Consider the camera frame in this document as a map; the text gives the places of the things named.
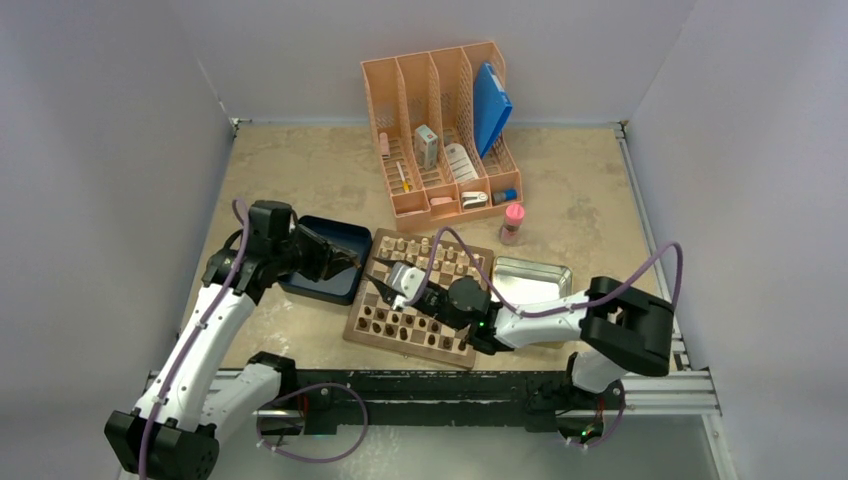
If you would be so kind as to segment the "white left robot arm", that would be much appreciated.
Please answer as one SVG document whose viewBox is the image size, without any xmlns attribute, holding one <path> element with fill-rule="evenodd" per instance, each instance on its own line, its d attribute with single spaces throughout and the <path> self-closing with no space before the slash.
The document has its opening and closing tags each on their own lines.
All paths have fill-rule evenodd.
<svg viewBox="0 0 848 480">
<path fill-rule="evenodd" d="M 164 366 L 104 434 L 123 470 L 141 479 L 206 479 L 222 444 L 259 407 L 306 402 L 329 382 L 300 385 L 293 360 L 259 352 L 229 386 L 211 393 L 223 358 L 264 293 L 281 277 L 329 280 L 359 268 L 358 253 L 302 225 L 291 205 L 231 203 L 240 227 L 207 262 L 194 311 Z"/>
</svg>

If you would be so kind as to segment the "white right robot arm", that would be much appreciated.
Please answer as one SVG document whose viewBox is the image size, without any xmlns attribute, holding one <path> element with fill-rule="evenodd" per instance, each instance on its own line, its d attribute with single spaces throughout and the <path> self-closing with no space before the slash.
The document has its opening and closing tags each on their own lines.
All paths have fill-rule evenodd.
<svg viewBox="0 0 848 480">
<path fill-rule="evenodd" d="M 403 304 L 457 331 L 473 350 L 486 355 L 530 345 L 582 341 L 588 350 L 570 360 L 561 381 L 564 399 L 584 407 L 627 373 L 664 377 L 670 372 L 673 305 L 657 296 L 598 276 L 587 289 L 555 301 L 511 307 L 494 301 L 466 276 L 449 287 L 427 282 L 412 298 L 422 271 L 384 283 L 367 277 L 393 310 Z"/>
</svg>

